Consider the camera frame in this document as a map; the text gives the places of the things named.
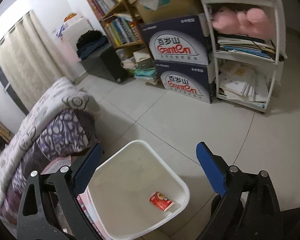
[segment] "beige curtain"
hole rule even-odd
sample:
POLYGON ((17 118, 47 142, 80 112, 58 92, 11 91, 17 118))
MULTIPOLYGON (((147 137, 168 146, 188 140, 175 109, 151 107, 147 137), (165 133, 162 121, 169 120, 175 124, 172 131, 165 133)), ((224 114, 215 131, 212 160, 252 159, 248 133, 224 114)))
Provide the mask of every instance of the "beige curtain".
POLYGON ((0 66, 28 110, 60 77, 74 79, 69 63, 33 11, 25 14, 0 42, 0 66))

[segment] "pink stuffed toy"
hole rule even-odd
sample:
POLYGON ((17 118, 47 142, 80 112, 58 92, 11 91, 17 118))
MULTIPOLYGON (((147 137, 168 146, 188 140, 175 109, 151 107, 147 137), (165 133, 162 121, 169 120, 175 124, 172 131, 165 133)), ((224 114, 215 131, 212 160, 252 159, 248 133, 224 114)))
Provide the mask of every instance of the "pink stuffed toy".
POLYGON ((251 8, 234 12, 222 7, 214 16, 212 26, 223 34, 243 34, 250 37, 269 40, 274 36, 273 26, 262 9, 251 8))

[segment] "stack of papers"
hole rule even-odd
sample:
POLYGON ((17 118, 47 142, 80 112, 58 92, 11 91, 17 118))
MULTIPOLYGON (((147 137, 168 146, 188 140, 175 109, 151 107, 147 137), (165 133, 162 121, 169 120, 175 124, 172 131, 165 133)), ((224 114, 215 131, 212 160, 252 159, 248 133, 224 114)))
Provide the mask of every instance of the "stack of papers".
POLYGON ((219 34, 217 43, 218 50, 221 51, 234 51, 275 60, 274 47, 261 39, 237 34, 219 34))
POLYGON ((239 62, 227 61, 220 67, 219 90, 228 99, 249 102, 264 107, 268 88, 263 74, 239 62))

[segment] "floor tile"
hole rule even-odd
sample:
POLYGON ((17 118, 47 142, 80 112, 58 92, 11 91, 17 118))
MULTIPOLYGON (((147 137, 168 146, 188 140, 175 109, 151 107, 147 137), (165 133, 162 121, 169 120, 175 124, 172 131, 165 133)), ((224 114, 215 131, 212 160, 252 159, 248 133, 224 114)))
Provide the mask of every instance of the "floor tile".
POLYGON ((160 232, 158 229, 151 231, 150 233, 142 236, 143 240, 171 240, 164 233, 160 232))
POLYGON ((167 91, 138 123, 192 160, 196 145, 204 141, 228 164, 237 157, 254 111, 216 100, 207 104, 167 91))
POLYGON ((118 86, 106 99, 133 120, 138 120, 164 93, 163 88, 146 85, 135 79, 118 86))
POLYGON ((199 236, 210 219, 211 203, 216 195, 213 195, 195 217, 172 237, 173 240, 195 240, 199 236))
POLYGON ((255 114, 235 162, 245 172, 269 173, 282 210, 300 207, 300 40, 290 34, 287 55, 281 93, 255 114))
POLYGON ((172 236, 191 220, 214 192, 200 165, 182 155, 138 123, 132 125, 105 152, 105 158, 109 158, 127 143, 136 139, 146 141, 189 187, 190 202, 186 209, 173 220, 160 227, 163 233, 172 236))
MULTIPOLYGON (((273 108, 282 109, 280 98, 273 108)), ((281 114, 255 114, 235 162, 242 171, 266 170, 282 210, 300 207, 300 109, 281 114)))
POLYGON ((133 125, 134 121, 106 99, 101 100, 98 104, 101 110, 95 126, 103 149, 107 149, 133 125))
POLYGON ((97 102, 100 102, 117 86, 119 86, 119 84, 116 82, 89 75, 77 85, 77 88, 84 89, 86 92, 92 95, 97 102))

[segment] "window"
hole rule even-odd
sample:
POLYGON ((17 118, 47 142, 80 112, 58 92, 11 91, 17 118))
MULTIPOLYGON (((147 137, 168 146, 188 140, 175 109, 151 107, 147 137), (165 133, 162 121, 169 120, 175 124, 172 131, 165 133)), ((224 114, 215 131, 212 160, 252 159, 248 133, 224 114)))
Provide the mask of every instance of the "window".
POLYGON ((9 96, 12 98, 12 100, 16 103, 16 105, 20 108, 20 110, 27 115, 29 113, 28 109, 26 109, 25 105, 22 103, 16 92, 13 90, 12 86, 10 85, 9 81, 7 80, 7 77, 2 71, 2 68, 0 67, 0 82, 3 85, 5 91, 9 94, 9 96))

